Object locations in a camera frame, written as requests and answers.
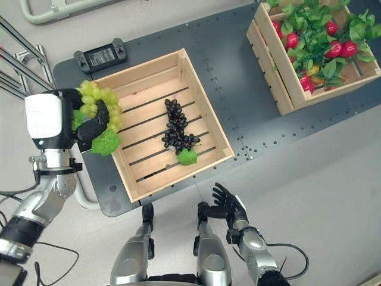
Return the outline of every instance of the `metal frame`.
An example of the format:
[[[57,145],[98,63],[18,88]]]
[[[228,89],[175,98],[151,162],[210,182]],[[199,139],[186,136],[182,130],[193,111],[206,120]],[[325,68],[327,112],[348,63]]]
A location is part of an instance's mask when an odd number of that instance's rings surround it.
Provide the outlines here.
[[[42,45],[34,47],[27,39],[25,39],[9,22],[0,16],[0,27],[3,28],[12,38],[14,38],[26,51],[12,55],[5,48],[1,48],[1,57],[9,64],[19,76],[20,83],[8,74],[0,73],[1,88],[10,92],[11,94],[24,99],[30,95],[32,90],[29,85],[29,80],[34,81],[39,86],[46,90],[54,89],[55,83],[49,64],[46,60],[45,51]],[[45,79],[41,78],[33,70],[28,68],[25,64],[31,58],[37,59],[42,67]]]

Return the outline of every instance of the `robot leg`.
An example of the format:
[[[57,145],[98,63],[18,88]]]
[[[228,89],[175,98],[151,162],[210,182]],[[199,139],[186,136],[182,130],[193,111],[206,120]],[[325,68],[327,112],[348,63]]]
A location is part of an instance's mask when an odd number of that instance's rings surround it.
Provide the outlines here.
[[[232,283],[229,258],[221,240],[213,233],[207,217],[200,217],[199,236],[195,239],[193,254],[197,256],[197,275],[205,286],[228,286]]]
[[[143,206],[143,224],[120,250],[111,272],[110,286],[146,280],[148,259],[155,256],[153,230],[154,207]]]

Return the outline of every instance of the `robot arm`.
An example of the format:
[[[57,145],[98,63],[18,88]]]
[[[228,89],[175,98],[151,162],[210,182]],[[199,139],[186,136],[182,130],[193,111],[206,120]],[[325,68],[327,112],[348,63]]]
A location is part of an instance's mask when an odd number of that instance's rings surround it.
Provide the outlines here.
[[[26,271],[18,264],[27,262],[42,231],[76,189],[74,174],[82,170],[82,165],[70,157],[75,140],[91,142],[107,127],[108,111],[104,102],[99,101],[97,117],[73,132],[73,110],[81,104],[80,93],[75,89],[49,91],[25,99],[28,132],[41,154],[29,158],[36,187],[0,233],[0,276],[7,278],[5,285],[22,284]]]
[[[209,217],[226,219],[229,227],[227,242],[239,247],[254,285],[289,286],[273,256],[267,251],[263,237],[255,227],[250,226],[246,209],[239,197],[232,195],[219,183],[216,183],[213,191],[217,206],[206,207],[204,212]]]

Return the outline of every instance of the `screen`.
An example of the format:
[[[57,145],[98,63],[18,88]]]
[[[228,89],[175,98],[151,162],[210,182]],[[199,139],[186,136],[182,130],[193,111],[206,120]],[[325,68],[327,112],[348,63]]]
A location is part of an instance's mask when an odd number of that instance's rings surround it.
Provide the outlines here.
[[[107,49],[103,49],[102,51],[89,54],[89,59],[90,59],[91,65],[95,67],[100,64],[104,64],[109,61],[115,60],[115,57],[111,48],[107,48]]]

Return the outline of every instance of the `wooden crate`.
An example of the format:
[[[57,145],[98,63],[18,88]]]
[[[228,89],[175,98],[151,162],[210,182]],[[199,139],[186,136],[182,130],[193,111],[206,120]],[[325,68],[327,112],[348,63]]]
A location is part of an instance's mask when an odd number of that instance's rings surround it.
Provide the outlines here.
[[[121,144],[113,153],[131,201],[147,197],[233,157],[233,150],[184,49],[95,81],[111,88],[123,109]],[[198,162],[178,163],[161,138],[168,122],[164,100],[177,99],[188,119],[185,133],[198,135]]]
[[[325,0],[323,2],[326,5],[333,5],[335,1]],[[310,91],[305,92],[282,41],[271,23],[271,20],[281,20],[286,16],[280,8],[272,9],[270,15],[269,11],[268,3],[259,5],[246,35],[255,56],[258,58],[265,79],[271,87],[271,93],[277,102],[281,115],[347,94],[381,77],[381,69],[376,60],[364,63],[355,59],[353,63],[347,64],[342,70],[342,75],[346,78],[346,85],[330,91],[325,91],[323,87],[317,88],[313,94]],[[333,19],[340,28],[345,24],[343,12],[334,13]]]

